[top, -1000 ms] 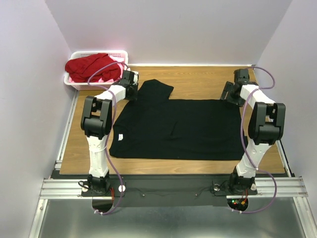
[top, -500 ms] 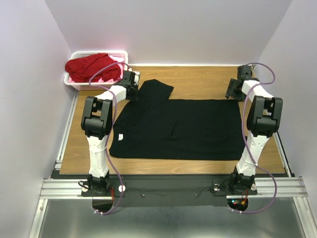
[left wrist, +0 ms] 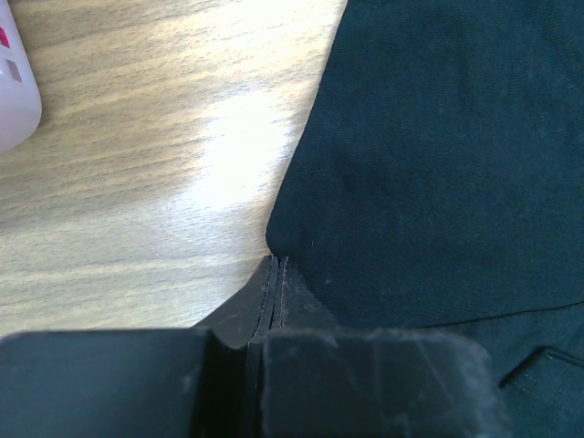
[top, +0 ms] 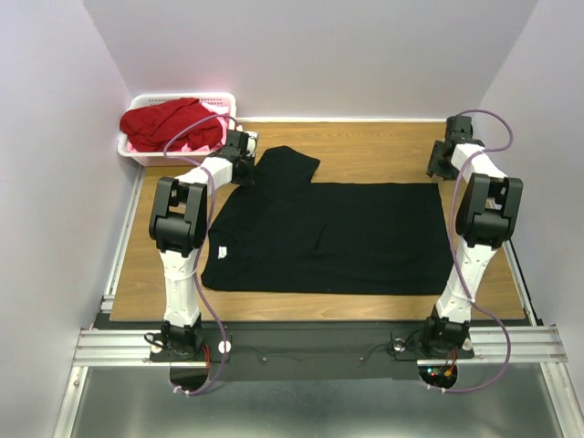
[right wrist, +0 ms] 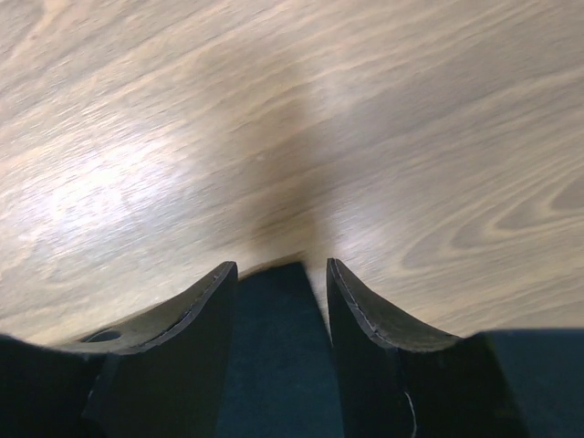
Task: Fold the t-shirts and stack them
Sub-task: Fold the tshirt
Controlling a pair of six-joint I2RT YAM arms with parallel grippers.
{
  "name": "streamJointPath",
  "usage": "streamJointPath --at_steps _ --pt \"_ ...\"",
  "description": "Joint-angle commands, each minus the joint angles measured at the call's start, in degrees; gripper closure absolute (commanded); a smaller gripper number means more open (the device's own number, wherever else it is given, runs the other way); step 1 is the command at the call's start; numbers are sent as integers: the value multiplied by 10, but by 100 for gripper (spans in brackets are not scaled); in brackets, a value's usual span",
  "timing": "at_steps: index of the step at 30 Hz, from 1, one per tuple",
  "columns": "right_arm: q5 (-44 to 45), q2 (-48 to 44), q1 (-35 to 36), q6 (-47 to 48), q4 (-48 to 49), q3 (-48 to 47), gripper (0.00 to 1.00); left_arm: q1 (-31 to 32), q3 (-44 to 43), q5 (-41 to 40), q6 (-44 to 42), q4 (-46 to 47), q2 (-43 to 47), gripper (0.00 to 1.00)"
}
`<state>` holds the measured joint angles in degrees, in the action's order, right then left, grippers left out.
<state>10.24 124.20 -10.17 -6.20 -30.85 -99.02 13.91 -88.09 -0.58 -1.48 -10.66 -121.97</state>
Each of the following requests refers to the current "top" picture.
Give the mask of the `black t shirt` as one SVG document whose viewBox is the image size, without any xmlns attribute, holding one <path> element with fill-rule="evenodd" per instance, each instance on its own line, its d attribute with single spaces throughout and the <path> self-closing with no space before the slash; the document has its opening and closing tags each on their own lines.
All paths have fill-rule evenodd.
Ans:
<svg viewBox="0 0 584 438">
<path fill-rule="evenodd" d="M 267 150 L 209 230 L 205 287 L 419 296 L 453 266 L 434 183 L 315 182 L 319 160 Z"/>
</svg>

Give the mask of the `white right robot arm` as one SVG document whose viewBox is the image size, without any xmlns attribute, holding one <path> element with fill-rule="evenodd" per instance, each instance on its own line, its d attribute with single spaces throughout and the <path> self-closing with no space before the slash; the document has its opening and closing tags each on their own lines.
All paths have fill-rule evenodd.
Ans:
<svg viewBox="0 0 584 438">
<path fill-rule="evenodd" d="M 501 122 L 508 134 L 506 145 L 488 148 L 475 138 L 474 114 Z M 515 232 L 524 191 L 523 181 L 501 171 L 489 156 L 509 149 L 513 140 L 514 133 L 501 116 L 470 109 L 449 117 L 443 139 L 433 145 L 426 174 L 453 181 L 453 198 L 462 184 L 465 189 L 460 203 L 451 205 L 448 219 L 451 274 L 420 334 L 421 348 L 431 356 L 471 348 L 478 288 L 489 263 Z"/>
</svg>

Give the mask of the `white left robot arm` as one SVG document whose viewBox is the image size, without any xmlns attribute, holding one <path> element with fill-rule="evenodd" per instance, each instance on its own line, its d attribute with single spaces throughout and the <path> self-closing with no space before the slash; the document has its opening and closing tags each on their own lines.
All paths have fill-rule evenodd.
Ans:
<svg viewBox="0 0 584 438">
<path fill-rule="evenodd" d="M 152 352 L 193 360 L 208 349 L 200 334 L 201 311 L 195 285 L 198 257 L 209 227 L 207 199 L 228 183 L 253 180 L 258 134 L 229 130 L 226 144 L 201 165 L 156 185 L 149 223 L 163 265 L 165 310 L 161 332 L 149 335 Z"/>
</svg>

